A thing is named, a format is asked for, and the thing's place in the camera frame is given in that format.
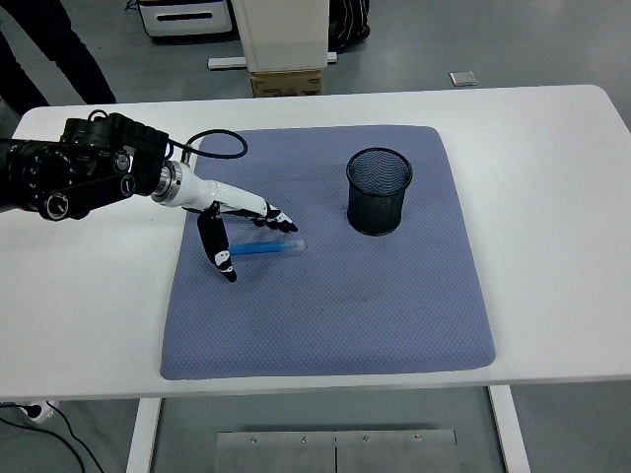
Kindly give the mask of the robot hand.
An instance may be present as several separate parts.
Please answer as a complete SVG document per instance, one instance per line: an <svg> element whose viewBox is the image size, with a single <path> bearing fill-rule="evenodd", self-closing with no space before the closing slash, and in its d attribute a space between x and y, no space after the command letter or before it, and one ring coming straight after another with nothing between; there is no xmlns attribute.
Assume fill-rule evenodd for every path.
<svg viewBox="0 0 631 473"><path fill-rule="evenodd" d="M204 180L190 169L181 170L181 188L175 205L198 214L196 224L206 256L229 282L236 282L237 274L231 259L223 212L282 233L298 230L285 213L263 197L220 181Z"/></svg>

